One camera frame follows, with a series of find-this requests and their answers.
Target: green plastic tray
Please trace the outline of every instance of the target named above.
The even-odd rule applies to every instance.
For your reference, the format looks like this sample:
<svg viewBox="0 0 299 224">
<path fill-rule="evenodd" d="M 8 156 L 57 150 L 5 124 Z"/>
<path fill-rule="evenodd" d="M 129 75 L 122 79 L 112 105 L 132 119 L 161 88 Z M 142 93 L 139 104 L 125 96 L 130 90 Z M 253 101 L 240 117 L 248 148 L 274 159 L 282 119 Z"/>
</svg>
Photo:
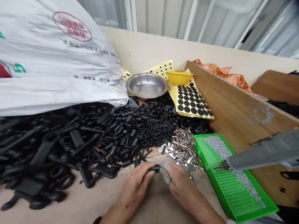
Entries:
<svg viewBox="0 0 299 224">
<path fill-rule="evenodd" d="M 204 140 L 205 137 L 212 135 L 218 135 L 231 153 L 233 155 L 235 153 L 220 134 L 195 135 L 196 149 L 227 216 L 237 223 L 245 223 L 278 212 L 277 206 L 248 170 L 244 170 L 244 173 L 264 201 L 265 208 L 237 181 L 233 172 L 223 169 L 214 170 L 223 160 Z"/>
</svg>

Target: wooden divider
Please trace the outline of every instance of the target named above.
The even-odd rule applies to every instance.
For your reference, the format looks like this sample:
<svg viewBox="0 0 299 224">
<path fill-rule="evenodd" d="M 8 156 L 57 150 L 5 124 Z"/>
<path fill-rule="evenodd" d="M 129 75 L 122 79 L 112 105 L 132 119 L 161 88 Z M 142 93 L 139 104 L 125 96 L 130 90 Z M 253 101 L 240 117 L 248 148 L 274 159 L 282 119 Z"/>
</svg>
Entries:
<svg viewBox="0 0 299 224">
<path fill-rule="evenodd" d="M 299 119 L 191 61 L 187 61 L 185 69 L 194 73 L 195 84 L 215 116 L 211 127 L 223 136 L 235 153 L 248 150 L 249 143 L 299 127 Z M 275 165 L 250 170 L 276 204 L 299 208 L 299 181 L 285 179 L 281 171 L 288 169 Z M 281 187 L 286 189 L 285 193 L 280 191 Z"/>
<path fill-rule="evenodd" d="M 268 70 L 251 90 L 271 100 L 299 105 L 299 77 L 295 75 Z"/>
</svg>

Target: human hand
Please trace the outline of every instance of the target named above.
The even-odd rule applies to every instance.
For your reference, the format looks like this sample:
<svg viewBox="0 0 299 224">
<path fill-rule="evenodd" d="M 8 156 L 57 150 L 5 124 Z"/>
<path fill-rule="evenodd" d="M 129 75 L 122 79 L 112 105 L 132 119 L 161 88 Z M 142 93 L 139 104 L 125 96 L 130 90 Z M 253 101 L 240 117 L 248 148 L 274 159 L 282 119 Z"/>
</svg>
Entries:
<svg viewBox="0 0 299 224">
<path fill-rule="evenodd" d="M 143 162 L 126 176 L 116 203 L 103 216 L 100 224 L 126 224 L 130 221 L 141 205 L 155 174 L 154 171 L 148 172 L 153 166 L 154 163 Z"/>
<path fill-rule="evenodd" d="M 167 164 L 167 172 L 172 180 L 168 186 L 171 194 L 197 221 L 202 224 L 225 223 L 205 196 L 195 188 L 183 167 L 171 162 Z"/>
</svg>

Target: orange fabric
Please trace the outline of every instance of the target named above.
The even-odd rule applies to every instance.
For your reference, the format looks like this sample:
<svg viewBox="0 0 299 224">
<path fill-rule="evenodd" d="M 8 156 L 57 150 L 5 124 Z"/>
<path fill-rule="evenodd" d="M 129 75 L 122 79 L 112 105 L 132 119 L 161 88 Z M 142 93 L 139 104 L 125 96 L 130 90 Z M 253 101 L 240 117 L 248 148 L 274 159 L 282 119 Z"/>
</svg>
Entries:
<svg viewBox="0 0 299 224">
<path fill-rule="evenodd" d="M 244 79 L 243 75 L 237 73 L 229 74 L 231 67 L 219 68 L 216 64 L 202 64 L 199 59 L 194 60 L 193 63 L 202 66 L 205 70 L 208 70 L 209 72 L 218 75 L 219 77 L 225 79 L 231 84 L 234 84 L 235 86 L 238 86 L 249 93 L 253 93 L 246 80 Z"/>
</svg>

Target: red circular stamp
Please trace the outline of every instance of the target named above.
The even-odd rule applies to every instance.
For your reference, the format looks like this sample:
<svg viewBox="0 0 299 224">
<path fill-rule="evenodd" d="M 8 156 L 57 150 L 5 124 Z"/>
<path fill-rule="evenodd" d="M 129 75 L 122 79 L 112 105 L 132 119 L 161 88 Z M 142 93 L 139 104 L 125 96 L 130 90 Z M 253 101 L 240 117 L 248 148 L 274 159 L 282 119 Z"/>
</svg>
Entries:
<svg viewBox="0 0 299 224">
<path fill-rule="evenodd" d="M 76 40 L 88 42 L 93 38 L 87 26 L 71 14 L 55 12 L 52 18 L 62 32 Z"/>
</svg>

